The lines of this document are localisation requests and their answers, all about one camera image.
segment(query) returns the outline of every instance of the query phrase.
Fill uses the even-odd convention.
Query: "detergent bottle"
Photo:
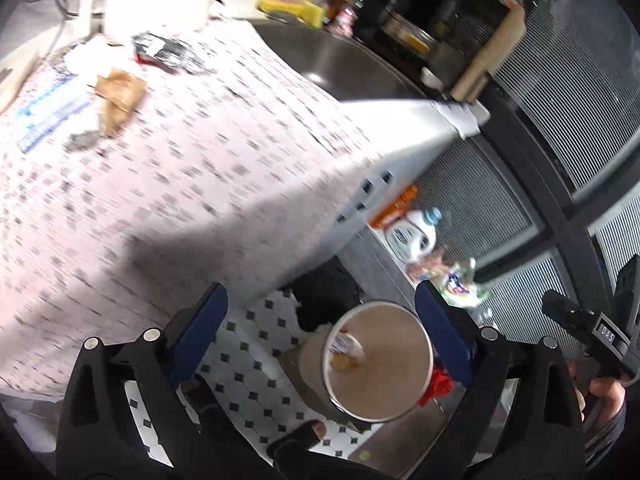
[[[409,211],[404,218],[385,231],[386,242],[398,260],[414,262],[433,251],[436,245],[436,225],[442,213],[436,207],[428,211]]]

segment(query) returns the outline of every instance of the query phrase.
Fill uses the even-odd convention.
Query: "orange bottle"
[[[369,225],[374,229],[385,229],[401,216],[405,215],[411,207],[411,202],[418,195],[418,186],[411,184],[401,195],[391,204],[386,206],[376,216]]]

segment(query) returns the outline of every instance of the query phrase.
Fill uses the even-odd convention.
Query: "trash can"
[[[298,361],[303,381],[327,405],[376,423],[414,407],[427,389],[433,348],[417,317],[369,301],[309,338]]]

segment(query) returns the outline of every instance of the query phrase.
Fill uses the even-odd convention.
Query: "screw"
[[[160,331],[157,328],[150,328],[142,337],[145,341],[155,341],[160,337]]]
[[[545,335],[542,338],[542,343],[547,347],[547,348],[557,348],[558,347],[558,341],[556,341],[554,338],[552,338],[549,335]]]
[[[84,342],[84,347],[85,347],[87,350],[93,350],[95,347],[97,347],[97,346],[98,346],[98,343],[99,343],[99,342],[100,342],[100,341],[98,341],[98,338],[97,338],[97,337],[90,337],[89,339],[87,339],[87,340]]]
[[[498,331],[491,326],[483,327],[480,331],[480,335],[487,339],[487,341],[495,341],[496,339],[498,339]]]

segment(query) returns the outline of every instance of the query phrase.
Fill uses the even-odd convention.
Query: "red cloth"
[[[437,399],[443,395],[447,395],[453,389],[453,381],[447,371],[442,366],[434,366],[431,374],[431,382],[427,387],[427,391],[418,401],[418,405],[423,408],[431,399]]]

